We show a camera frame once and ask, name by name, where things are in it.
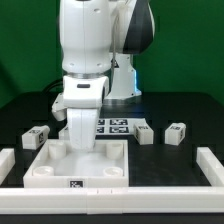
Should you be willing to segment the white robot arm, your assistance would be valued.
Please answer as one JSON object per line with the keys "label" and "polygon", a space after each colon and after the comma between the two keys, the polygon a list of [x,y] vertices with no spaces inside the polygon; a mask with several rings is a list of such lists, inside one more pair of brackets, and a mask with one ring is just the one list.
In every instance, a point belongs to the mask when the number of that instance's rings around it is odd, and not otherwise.
{"label": "white robot arm", "polygon": [[155,32],[149,0],[61,0],[63,105],[71,146],[90,151],[117,54],[140,54]]}

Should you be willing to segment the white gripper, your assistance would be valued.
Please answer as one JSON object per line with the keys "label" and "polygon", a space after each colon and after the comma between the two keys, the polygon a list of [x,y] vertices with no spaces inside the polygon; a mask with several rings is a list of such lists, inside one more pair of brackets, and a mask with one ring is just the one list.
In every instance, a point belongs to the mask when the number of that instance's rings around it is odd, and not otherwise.
{"label": "white gripper", "polygon": [[75,150],[92,151],[100,110],[109,92],[109,79],[106,76],[93,79],[65,76],[63,84],[71,146]]}

